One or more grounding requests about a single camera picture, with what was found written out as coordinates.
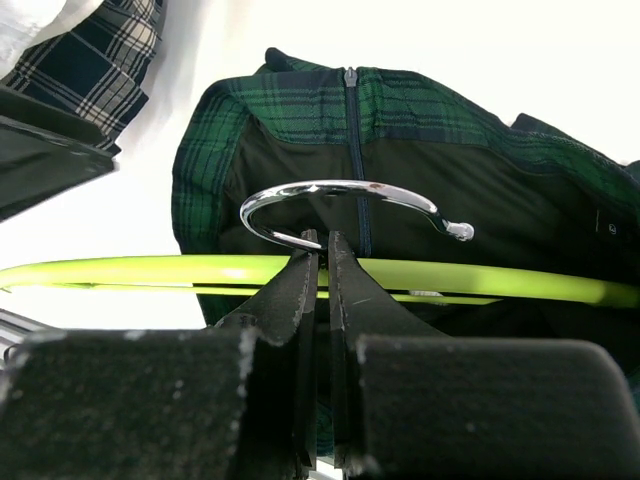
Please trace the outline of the dark green plaid skirt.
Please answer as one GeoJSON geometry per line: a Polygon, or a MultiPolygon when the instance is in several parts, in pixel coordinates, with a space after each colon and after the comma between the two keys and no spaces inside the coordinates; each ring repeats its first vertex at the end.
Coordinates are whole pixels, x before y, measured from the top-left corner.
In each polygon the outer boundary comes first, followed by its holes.
{"type": "Polygon", "coordinates": [[[320,197],[262,208],[262,225],[345,234],[361,257],[476,264],[637,285],[639,167],[620,166],[527,115],[512,125],[415,72],[331,68],[271,48],[252,75],[211,85],[173,166],[171,216],[185,254],[282,255],[241,204],[310,180],[413,191],[474,227],[459,242],[406,207],[320,197]]]}

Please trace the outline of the white pleated skirt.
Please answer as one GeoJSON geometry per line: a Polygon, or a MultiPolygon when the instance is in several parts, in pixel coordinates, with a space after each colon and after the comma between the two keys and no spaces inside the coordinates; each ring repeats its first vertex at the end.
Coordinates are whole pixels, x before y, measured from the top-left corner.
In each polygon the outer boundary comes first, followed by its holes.
{"type": "Polygon", "coordinates": [[[1,78],[27,49],[73,30],[103,0],[1,0],[1,78]]]}

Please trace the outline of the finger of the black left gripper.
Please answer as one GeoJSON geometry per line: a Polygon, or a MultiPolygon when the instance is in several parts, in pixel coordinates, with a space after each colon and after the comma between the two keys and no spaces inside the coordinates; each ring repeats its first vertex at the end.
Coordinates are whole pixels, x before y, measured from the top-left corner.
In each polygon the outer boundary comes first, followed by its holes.
{"type": "Polygon", "coordinates": [[[97,126],[1,88],[1,219],[115,170],[97,126]]]}

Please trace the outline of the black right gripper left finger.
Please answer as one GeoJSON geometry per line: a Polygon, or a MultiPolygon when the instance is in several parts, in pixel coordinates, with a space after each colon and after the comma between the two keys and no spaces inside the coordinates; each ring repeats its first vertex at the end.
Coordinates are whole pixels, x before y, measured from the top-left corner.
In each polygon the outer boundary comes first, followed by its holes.
{"type": "Polygon", "coordinates": [[[49,330],[1,380],[5,479],[303,479],[316,465],[318,257],[200,330],[49,330]]]}

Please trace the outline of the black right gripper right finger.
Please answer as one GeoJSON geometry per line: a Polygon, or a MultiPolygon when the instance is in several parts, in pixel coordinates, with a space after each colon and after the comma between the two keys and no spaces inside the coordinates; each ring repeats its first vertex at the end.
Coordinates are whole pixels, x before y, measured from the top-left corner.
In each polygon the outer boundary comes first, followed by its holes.
{"type": "Polygon", "coordinates": [[[582,340],[460,338],[328,240],[333,458],[349,479],[635,479],[639,416],[582,340]]]}

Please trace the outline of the green plastic hanger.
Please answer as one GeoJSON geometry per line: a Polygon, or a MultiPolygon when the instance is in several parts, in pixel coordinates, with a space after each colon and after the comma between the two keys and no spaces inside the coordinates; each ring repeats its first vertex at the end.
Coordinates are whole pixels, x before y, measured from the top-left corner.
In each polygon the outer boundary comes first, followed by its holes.
{"type": "MultiPolygon", "coordinates": [[[[446,220],[429,199],[409,190],[370,181],[312,180],[270,187],[248,197],[239,209],[244,227],[273,243],[324,251],[317,241],[276,232],[255,223],[266,206],[314,196],[358,196],[414,210],[436,231],[459,242],[473,240],[468,223],[446,220]]],[[[169,255],[109,257],[34,263],[4,269],[1,287],[40,286],[79,289],[171,291],[250,296],[284,266],[273,255],[169,255]]],[[[362,259],[360,266],[396,300],[406,303],[486,305],[505,298],[577,302],[618,308],[636,308],[635,286],[603,280],[498,267],[362,259]]]]}

